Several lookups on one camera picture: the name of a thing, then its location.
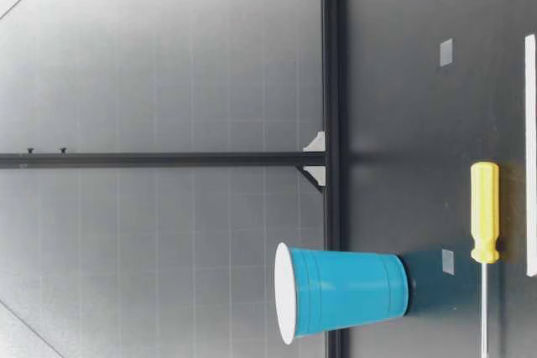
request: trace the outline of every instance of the grid pattern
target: grid pattern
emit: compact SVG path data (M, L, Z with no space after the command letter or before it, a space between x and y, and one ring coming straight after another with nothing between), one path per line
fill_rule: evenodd
M323 241L321 195L293 169L0 178L2 298L65 356L324 356L322 337L283 345L275 318L278 242Z
M25 0L0 25L0 152L301 149L321 129L320 10ZM294 169L5 171L0 196L0 298L68 358L324 355L275 322L275 245L323 239ZM57 358L12 324L0 351Z
M296 150L321 127L321 0L25 0L0 45L2 152Z

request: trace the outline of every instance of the white tape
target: white tape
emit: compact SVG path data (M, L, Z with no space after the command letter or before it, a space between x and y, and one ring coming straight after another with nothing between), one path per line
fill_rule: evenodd
M526 56L526 236L528 275L537 275L537 116L535 108L535 35L525 40Z

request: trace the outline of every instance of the black horizontal bar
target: black horizontal bar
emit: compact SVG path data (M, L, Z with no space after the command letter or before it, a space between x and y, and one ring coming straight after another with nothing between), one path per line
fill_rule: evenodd
M323 152L0 154L0 169L282 167L325 165Z

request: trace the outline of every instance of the black vertical post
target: black vertical post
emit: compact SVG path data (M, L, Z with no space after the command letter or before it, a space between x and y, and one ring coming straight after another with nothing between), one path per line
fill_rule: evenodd
M339 1L322 0L323 94L326 134L325 247L341 249ZM328 332L327 358L341 358L341 331Z

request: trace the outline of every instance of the dark gray panel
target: dark gray panel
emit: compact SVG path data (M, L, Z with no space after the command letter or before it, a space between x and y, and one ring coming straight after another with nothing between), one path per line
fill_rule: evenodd
M524 36L535 0L344 0L347 246L398 253L409 316L349 332L347 356L479 352L470 165L501 165L503 260L490 268L490 355L532 355L524 275ZM454 60L440 67L440 44ZM441 249L455 253L455 276Z

